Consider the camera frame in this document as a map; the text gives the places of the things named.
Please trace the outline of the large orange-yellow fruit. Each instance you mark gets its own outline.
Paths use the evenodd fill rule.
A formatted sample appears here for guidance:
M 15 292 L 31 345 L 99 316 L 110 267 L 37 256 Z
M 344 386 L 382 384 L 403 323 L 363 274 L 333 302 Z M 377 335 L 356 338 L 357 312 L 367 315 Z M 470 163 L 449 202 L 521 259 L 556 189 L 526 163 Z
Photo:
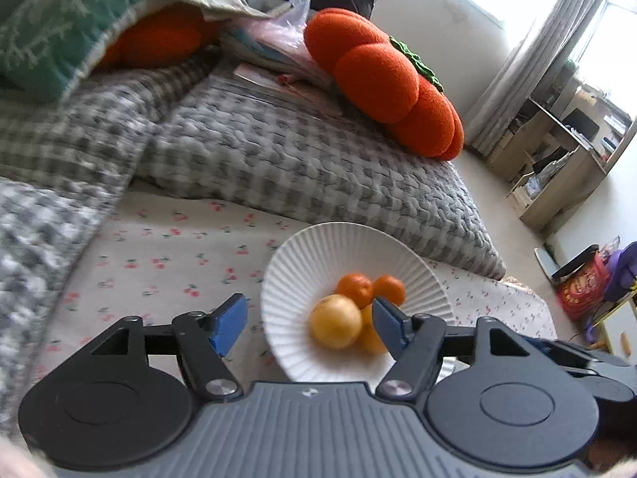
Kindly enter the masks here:
M 388 352 L 381 338 L 373 327 L 373 306 L 369 304 L 361 310 L 361 332 L 356 340 L 356 346 L 370 355 L 382 355 Z

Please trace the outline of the mandarin orange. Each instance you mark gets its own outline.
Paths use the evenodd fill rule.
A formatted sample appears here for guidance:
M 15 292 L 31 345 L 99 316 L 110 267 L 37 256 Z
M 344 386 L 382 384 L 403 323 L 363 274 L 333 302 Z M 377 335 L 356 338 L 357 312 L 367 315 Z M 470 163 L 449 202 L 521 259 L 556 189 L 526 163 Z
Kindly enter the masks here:
M 351 299 L 362 310 L 373 302 L 373 281 L 365 274 L 349 273 L 340 278 L 336 292 Z
M 373 296 L 384 298 L 395 306 L 402 306 L 407 298 L 405 284 L 392 275 L 382 275 L 373 282 Z

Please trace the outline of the large pale yellow fruit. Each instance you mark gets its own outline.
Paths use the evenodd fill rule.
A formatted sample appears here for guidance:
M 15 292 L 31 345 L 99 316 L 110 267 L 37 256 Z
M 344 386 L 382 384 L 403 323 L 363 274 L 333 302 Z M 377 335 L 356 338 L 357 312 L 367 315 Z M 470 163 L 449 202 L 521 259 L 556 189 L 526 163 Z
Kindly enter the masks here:
M 344 350 L 353 345 L 361 326 L 361 310 L 351 299 L 338 294 L 320 300 L 309 316 L 310 335 L 329 350 Z

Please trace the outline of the red printed bag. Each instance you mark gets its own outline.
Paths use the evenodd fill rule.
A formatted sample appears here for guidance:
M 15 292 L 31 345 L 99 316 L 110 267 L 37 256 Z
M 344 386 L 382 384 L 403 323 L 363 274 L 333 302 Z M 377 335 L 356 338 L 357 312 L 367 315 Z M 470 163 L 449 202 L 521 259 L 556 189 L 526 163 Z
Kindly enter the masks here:
M 590 245 L 549 277 L 566 315 L 579 321 L 604 300 L 610 272 L 598 245 Z

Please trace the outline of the purple toy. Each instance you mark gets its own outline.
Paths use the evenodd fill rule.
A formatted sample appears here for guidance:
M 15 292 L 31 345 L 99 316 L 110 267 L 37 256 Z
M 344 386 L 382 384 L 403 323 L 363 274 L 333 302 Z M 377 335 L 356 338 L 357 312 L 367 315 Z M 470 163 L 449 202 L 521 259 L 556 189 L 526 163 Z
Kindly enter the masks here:
M 615 251 L 608 259 L 610 280 L 602 297 L 602 313 L 612 311 L 624 299 L 636 292 L 637 242 Z

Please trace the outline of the white ribbed plate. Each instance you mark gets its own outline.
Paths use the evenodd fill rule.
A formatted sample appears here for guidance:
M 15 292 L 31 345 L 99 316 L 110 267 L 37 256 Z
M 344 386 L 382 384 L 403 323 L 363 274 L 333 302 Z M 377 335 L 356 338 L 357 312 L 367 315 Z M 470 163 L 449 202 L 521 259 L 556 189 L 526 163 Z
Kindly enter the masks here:
M 261 289 L 264 333 L 285 374 L 296 382 L 376 387 L 394 362 L 371 323 L 376 298 L 396 302 L 407 315 L 455 321 L 429 265 L 388 234 L 327 222 L 287 239 Z

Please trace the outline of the grey checked quilt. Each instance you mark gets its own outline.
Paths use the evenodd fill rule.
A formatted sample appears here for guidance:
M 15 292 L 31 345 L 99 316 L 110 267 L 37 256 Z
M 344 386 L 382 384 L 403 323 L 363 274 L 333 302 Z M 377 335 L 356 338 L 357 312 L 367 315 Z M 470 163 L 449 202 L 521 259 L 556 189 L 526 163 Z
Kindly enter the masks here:
M 349 221 L 491 278 L 504 262 L 448 162 L 417 157 L 348 108 L 319 114 L 207 54 L 91 76 L 34 105 L 1 93 L 1 429 L 73 265 L 133 178 L 309 223 Z

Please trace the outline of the wooden shelf desk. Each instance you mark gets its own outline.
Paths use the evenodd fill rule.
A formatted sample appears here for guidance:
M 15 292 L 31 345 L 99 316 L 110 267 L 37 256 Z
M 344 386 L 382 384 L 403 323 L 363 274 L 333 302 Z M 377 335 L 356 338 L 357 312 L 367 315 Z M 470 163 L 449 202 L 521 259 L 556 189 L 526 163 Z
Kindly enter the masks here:
M 633 138 L 633 118 L 571 79 L 528 99 L 488 157 L 523 223 L 548 236 L 608 176 Z

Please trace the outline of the orange pumpkin plush cushion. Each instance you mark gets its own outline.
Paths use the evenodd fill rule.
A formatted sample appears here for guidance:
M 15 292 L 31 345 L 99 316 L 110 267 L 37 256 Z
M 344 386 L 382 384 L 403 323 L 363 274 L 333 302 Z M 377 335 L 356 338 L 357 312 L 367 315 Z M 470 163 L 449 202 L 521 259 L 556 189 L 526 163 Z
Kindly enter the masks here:
M 460 154 L 459 114 L 435 72 L 406 43 L 337 8 L 317 12 L 303 39 L 317 66 L 396 143 L 428 159 L 451 161 Z

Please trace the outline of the grey curtain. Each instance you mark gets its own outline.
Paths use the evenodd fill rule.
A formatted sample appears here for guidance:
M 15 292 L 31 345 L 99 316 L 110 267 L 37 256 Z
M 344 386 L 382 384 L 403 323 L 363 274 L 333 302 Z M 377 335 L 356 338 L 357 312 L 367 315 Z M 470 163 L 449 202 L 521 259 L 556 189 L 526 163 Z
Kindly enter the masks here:
M 464 143 L 488 155 L 519 108 L 602 0 L 549 0 L 538 21 L 464 116 Z

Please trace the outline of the red orange cushion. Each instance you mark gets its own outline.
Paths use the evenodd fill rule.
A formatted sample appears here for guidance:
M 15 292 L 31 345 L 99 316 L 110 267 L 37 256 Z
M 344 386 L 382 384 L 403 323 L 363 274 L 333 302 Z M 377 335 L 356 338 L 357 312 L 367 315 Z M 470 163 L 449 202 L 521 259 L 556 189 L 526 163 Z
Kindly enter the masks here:
M 155 69 L 185 61 L 217 44 L 224 21 L 206 21 L 201 9 L 176 3 L 140 20 L 121 33 L 94 72 L 120 68 Z

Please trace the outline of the green white patterned pillow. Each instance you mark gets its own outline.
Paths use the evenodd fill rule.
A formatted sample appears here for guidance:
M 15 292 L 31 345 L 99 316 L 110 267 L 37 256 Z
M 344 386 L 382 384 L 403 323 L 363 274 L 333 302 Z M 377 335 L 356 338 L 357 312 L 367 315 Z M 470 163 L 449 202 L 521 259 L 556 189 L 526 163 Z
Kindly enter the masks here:
M 167 0 L 25 0 L 1 24 L 1 76 L 29 99 L 58 102 L 126 29 Z

